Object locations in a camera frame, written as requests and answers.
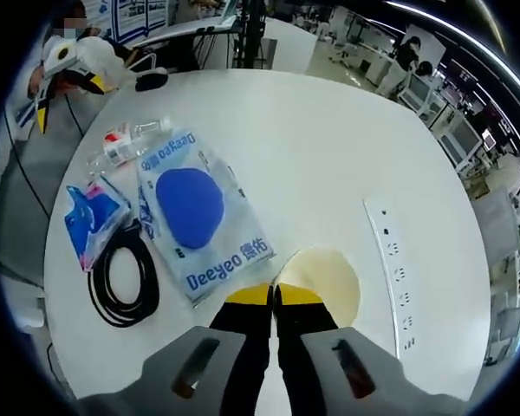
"coiled black cable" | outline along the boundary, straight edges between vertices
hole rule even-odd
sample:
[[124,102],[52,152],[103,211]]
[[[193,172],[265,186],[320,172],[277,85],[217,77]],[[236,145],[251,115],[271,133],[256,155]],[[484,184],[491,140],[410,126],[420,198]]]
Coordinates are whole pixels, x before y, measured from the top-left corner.
[[[154,261],[140,239],[140,222],[134,220],[126,229],[117,230],[88,273],[88,292],[101,318],[117,328],[128,328],[152,315],[158,308],[159,288]],[[110,284],[110,263],[118,249],[129,249],[139,265],[140,290],[131,303],[120,301]]]

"office desk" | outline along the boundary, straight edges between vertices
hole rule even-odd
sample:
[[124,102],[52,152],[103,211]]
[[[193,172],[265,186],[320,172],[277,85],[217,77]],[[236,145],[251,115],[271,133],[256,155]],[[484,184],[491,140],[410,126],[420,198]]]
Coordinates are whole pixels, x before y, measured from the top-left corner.
[[[164,114],[176,125],[190,127],[231,165],[277,252],[270,260],[273,274],[228,281],[192,309],[149,244],[158,271],[158,310],[131,328],[113,328],[91,304],[87,278],[63,222],[63,189],[84,179],[84,161],[101,146],[109,128]],[[138,206],[133,168],[127,165],[117,173],[122,180],[116,184]],[[484,246],[457,175],[414,114],[358,88],[262,70],[176,74],[155,91],[119,91],[88,129],[65,173],[47,239],[49,326],[75,395],[127,386],[140,376],[150,354],[193,325],[209,325],[226,294],[271,280],[291,255],[310,245],[333,247],[347,257],[361,286],[354,327],[394,354],[387,281],[363,204],[364,198],[374,197],[393,201],[411,268],[419,277],[417,289],[423,294],[418,339],[423,347],[405,365],[406,377],[428,392],[467,399],[489,334]],[[127,263],[114,268],[111,276],[116,293],[127,301],[136,293],[138,279],[124,253],[119,260]],[[278,400],[285,406],[273,349],[271,357],[261,409]]]

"white desk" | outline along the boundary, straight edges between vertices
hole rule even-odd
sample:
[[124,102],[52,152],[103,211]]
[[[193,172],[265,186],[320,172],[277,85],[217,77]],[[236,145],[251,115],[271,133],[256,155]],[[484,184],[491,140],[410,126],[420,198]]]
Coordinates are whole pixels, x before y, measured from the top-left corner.
[[[354,326],[390,354],[395,346],[389,295],[362,200],[393,201],[419,277],[417,289],[424,294],[419,299],[424,347],[406,366],[406,376],[430,393],[470,396],[489,334],[487,264],[470,202],[426,127],[412,112],[358,88],[302,75],[230,70],[171,75],[165,87],[146,93],[120,91],[97,116],[65,173],[49,226],[44,282],[52,339],[77,397],[113,392],[136,380],[146,357],[191,326],[209,325],[225,294],[238,287],[228,283],[193,310],[149,244],[160,290],[152,316],[131,328],[113,328],[90,302],[63,223],[65,185],[84,178],[86,155],[101,146],[110,127],[164,114],[192,128],[231,165],[277,251],[274,273],[312,244],[346,255],[361,285]],[[122,191],[136,201],[132,167],[118,174]],[[128,261],[122,257],[118,266]],[[112,270],[121,298],[136,293],[134,271],[127,263]],[[271,353],[259,414],[268,412],[266,403],[272,410],[286,406],[276,351]],[[264,388],[270,390],[268,399]]]

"office room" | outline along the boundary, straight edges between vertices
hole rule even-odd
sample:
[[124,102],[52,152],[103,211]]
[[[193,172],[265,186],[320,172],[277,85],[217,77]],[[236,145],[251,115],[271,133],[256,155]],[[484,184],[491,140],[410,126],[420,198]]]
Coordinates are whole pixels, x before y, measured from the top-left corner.
[[510,400],[504,5],[45,3],[0,92],[0,319],[27,380],[87,414]]

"white table surface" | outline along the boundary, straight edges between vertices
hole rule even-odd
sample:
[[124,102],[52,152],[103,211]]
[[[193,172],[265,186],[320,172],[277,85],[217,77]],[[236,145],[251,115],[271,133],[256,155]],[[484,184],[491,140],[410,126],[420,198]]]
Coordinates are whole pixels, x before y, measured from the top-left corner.
[[[158,310],[131,328],[106,324],[91,304],[87,278],[66,232],[65,185],[80,183],[85,160],[104,133],[124,120],[169,114],[190,127],[237,175],[274,245],[269,276],[243,276],[192,309],[158,253]],[[137,201],[133,166],[115,183]],[[114,392],[140,376],[143,360],[194,325],[208,326],[224,296],[270,280],[298,249],[341,250],[361,285],[354,327],[394,354],[393,320],[376,240],[362,200],[393,201],[416,276],[419,335],[424,347],[406,377],[429,393],[467,400],[489,334],[490,290],[476,218],[456,173],[414,113],[375,94],[302,75],[260,70],[171,75],[162,89],[118,92],[97,116],[65,173],[50,220],[44,260],[49,326],[55,350],[77,397]],[[131,256],[114,259],[121,299],[137,293]],[[281,410],[286,392],[272,349],[259,414]]]

